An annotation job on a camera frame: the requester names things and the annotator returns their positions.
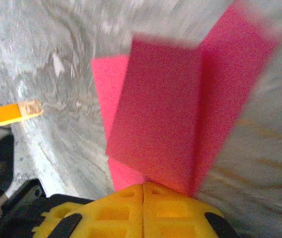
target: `concrete floor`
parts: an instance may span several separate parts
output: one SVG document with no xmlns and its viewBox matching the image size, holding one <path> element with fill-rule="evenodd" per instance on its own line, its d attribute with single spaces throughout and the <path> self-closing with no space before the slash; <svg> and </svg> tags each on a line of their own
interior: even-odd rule
<svg viewBox="0 0 282 238">
<path fill-rule="evenodd" d="M 201 40 L 230 2 L 0 0 L 0 105 L 37 98 L 45 109 L 12 125 L 7 194 L 34 177 L 48 195 L 111 193 L 91 58 L 128 52 L 133 30 Z M 282 28 L 280 0 L 251 2 Z M 282 46 L 197 197 L 243 237 L 282 237 Z"/>
</svg>

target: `yellow plastic part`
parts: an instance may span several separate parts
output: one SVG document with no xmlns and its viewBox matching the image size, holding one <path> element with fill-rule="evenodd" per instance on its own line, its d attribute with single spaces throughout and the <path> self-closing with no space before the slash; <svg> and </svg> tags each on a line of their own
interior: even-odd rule
<svg viewBox="0 0 282 238">
<path fill-rule="evenodd" d="M 1 106 L 0 126 L 39 116 L 43 111 L 37 100 Z"/>
<path fill-rule="evenodd" d="M 206 212 L 216 208 L 152 182 L 143 183 L 144 238 L 217 238 Z"/>
<path fill-rule="evenodd" d="M 46 238 L 64 217 L 82 215 L 70 238 L 217 238 L 206 212 L 216 208 L 152 182 L 133 185 L 86 205 L 67 202 L 34 227 Z"/>
</svg>

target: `gray floor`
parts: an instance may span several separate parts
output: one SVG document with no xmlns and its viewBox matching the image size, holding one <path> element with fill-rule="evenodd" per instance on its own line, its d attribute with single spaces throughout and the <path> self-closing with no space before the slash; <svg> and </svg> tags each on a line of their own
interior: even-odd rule
<svg viewBox="0 0 282 238">
<path fill-rule="evenodd" d="M 229 0 L 0 0 L 0 105 L 40 99 L 42 116 L 12 125 L 10 195 L 38 177 L 47 194 L 113 191 L 90 69 L 126 53 L 132 31 L 201 40 Z M 282 28 L 280 0 L 253 0 Z M 282 237 L 282 46 L 197 196 L 244 237 Z"/>
</svg>

